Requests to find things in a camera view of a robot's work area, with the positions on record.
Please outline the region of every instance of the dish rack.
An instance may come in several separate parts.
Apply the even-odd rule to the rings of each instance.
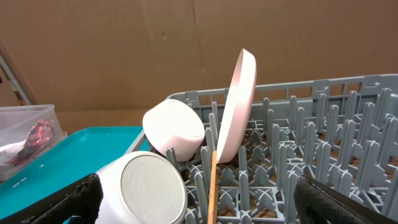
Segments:
[[[267,98],[275,92],[284,97]],[[308,95],[301,98],[303,92]],[[396,74],[256,86],[242,146],[231,162],[217,167],[217,222],[298,222],[293,194],[302,174],[398,220],[397,94]],[[167,151],[185,181],[187,224],[207,220],[211,152],[227,96],[228,88],[222,88],[168,97],[190,106],[206,129],[203,146],[189,161],[176,162],[174,150]],[[145,140],[142,131],[126,153],[138,151]]]

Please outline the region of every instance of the white ceramic dish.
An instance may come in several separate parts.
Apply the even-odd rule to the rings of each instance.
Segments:
[[[166,156],[173,147],[178,161],[189,160],[205,137],[198,115],[185,103],[165,100],[149,110],[142,119],[149,142]]]
[[[153,152],[126,154],[100,169],[104,197],[96,224],[182,223],[187,193],[174,166]]]
[[[256,59],[242,49],[225,103],[217,143],[217,163],[229,162],[242,143],[256,87]]]

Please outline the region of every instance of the turquoise tray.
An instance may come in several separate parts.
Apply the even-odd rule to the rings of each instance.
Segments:
[[[142,127],[95,127],[73,133],[0,185],[0,219],[121,157]],[[147,150],[145,143],[140,150]]]

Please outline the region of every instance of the brown cardboard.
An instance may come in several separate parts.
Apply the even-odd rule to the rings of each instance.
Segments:
[[[142,117],[149,109],[56,111],[62,131],[69,135],[95,126],[142,126]]]
[[[242,48],[257,84],[398,72],[397,4],[2,0],[0,39],[36,103],[129,110],[229,86]]]
[[[20,106],[17,96],[0,67],[0,106]]]
[[[25,94],[27,95],[28,99],[30,100],[30,103],[32,103],[33,105],[40,104],[37,101],[37,99],[35,97],[35,93],[34,93],[34,90],[37,88],[32,87],[30,85],[30,83],[28,82],[28,79],[26,79],[24,74],[21,73],[17,62],[14,60],[12,54],[10,53],[9,49],[7,48],[7,46],[5,45],[5,43],[2,40],[0,40],[0,55],[2,56],[5,63],[7,64],[8,69],[14,75],[14,78],[17,80],[18,84],[24,90]],[[10,97],[7,97],[8,98],[7,100],[13,100],[14,95],[15,95],[15,93],[13,93],[13,95],[11,95]]]

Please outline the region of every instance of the wooden stick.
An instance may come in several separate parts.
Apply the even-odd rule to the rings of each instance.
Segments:
[[[216,185],[216,168],[217,168],[217,151],[213,151],[213,160],[211,162],[211,179],[210,179],[210,193],[209,193],[209,211],[207,224],[215,224],[217,220],[218,208],[218,191],[219,187]]]

